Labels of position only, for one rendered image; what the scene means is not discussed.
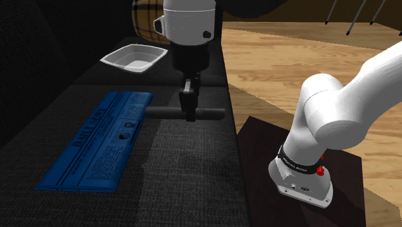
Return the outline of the white square bowl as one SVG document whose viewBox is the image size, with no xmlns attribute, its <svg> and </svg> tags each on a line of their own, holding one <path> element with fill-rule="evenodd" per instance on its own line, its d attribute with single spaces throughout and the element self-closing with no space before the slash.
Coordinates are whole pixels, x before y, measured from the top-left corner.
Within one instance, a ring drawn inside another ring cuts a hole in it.
<svg viewBox="0 0 402 227">
<path fill-rule="evenodd" d="M 105 55 L 100 62 L 121 70 L 143 74 L 159 62 L 168 50 L 145 44 L 129 44 Z"/>
</svg>

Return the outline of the dark robot stand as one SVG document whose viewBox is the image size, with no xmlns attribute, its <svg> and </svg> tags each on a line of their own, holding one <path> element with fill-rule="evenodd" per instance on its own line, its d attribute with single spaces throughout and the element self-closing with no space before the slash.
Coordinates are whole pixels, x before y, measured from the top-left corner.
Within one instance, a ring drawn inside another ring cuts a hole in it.
<svg viewBox="0 0 402 227">
<path fill-rule="evenodd" d="M 269 177 L 288 130 L 248 117 L 238 133 L 238 146 L 252 227 L 366 227 L 362 161 L 357 155 L 327 150 L 323 155 L 334 186 L 327 208 L 282 195 Z"/>
</svg>

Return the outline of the black cylindrical rod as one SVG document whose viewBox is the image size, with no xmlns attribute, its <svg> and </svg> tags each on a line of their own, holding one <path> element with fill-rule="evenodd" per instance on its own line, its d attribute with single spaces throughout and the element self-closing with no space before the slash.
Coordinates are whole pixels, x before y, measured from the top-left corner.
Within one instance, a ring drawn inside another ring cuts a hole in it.
<svg viewBox="0 0 402 227">
<path fill-rule="evenodd" d="M 144 115 L 152 119 L 222 120 L 225 117 L 225 109 L 196 108 L 193 113 L 186 113 L 178 107 L 149 106 L 145 109 Z"/>
</svg>

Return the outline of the tan plaid cushion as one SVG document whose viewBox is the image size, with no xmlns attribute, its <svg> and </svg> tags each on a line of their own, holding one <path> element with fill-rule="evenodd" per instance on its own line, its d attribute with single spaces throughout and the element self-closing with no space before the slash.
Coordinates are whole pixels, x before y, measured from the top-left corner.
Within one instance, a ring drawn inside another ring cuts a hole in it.
<svg viewBox="0 0 402 227">
<path fill-rule="evenodd" d="M 153 22 L 164 14 L 164 0 L 132 0 L 131 17 L 135 33 L 145 40 L 169 44 L 169 40 L 156 33 Z"/>
</svg>

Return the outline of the blue folded newspaper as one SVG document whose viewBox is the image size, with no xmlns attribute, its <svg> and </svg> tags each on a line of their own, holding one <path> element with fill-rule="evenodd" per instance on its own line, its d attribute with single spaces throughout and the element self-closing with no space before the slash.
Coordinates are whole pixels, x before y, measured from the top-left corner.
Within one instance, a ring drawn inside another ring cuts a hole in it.
<svg viewBox="0 0 402 227">
<path fill-rule="evenodd" d="M 114 192 L 152 99 L 147 92 L 108 93 L 35 189 Z"/>
</svg>

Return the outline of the thin dark furniture legs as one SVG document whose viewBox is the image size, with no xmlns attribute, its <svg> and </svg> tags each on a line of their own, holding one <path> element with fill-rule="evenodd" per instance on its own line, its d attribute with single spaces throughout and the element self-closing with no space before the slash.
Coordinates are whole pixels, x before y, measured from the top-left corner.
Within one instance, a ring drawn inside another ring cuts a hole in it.
<svg viewBox="0 0 402 227">
<path fill-rule="evenodd" d="M 377 23 L 399 32 L 402 37 L 402 0 L 329 0 L 332 3 L 326 16 L 328 22 Z"/>
</svg>

